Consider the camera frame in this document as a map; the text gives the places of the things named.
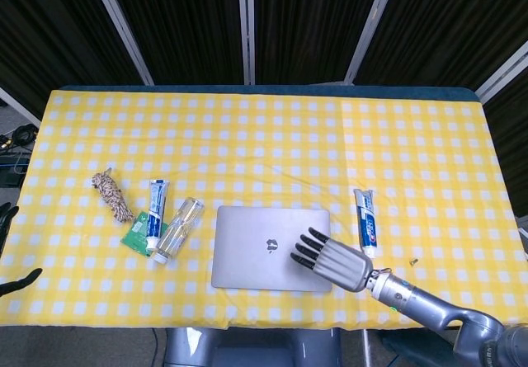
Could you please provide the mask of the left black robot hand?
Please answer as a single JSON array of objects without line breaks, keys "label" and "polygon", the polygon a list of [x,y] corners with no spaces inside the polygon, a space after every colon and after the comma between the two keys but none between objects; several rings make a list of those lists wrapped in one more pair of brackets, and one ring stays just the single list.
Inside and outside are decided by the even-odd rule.
[{"label": "left black robot hand", "polygon": [[[12,205],[10,202],[1,205],[1,252],[6,244],[7,235],[11,227],[11,223],[15,215],[18,213],[19,207]],[[29,285],[32,285],[42,274],[41,268],[35,268],[27,276],[10,282],[1,284],[1,296],[14,293],[22,290]]]}]

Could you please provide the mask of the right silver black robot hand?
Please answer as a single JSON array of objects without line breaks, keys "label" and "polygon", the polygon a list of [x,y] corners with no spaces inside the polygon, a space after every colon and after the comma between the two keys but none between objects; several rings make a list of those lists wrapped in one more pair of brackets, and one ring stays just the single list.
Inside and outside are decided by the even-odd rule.
[{"label": "right silver black robot hand", "polygon": [[290,258],[340,288],[359,293],[377,280],[372,260],[362,252],[309,228],[300,235]]}]

